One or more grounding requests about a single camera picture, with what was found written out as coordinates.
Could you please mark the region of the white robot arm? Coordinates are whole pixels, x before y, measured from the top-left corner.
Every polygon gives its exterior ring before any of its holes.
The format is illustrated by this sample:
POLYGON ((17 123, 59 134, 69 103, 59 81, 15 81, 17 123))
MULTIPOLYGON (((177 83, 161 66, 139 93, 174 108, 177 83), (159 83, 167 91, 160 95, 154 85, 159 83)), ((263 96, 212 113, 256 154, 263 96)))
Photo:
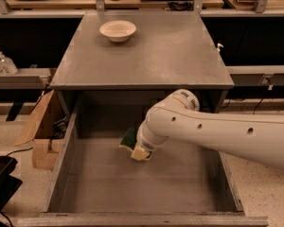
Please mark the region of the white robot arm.
POLYGON ((119 145, 136 161, 147 161, 168 140, 284 170, 284 115, 202 113, 189 90, 177 90, 154 104, 119 145))

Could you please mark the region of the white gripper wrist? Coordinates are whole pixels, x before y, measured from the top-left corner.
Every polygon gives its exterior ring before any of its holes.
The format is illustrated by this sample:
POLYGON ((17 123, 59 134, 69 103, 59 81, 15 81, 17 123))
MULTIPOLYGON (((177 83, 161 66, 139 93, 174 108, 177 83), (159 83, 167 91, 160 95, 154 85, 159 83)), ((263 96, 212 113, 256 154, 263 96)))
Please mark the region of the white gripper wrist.
POLYGON ((136 135, 136 145, 119 145, 119 148, 124 148, 127 151, 132 151, 131 157, 136 161, 148 161, 151 157, 151 152, 160 149, 167 142, 163 136, 154 134, 146 123, 142 123, 136 135))

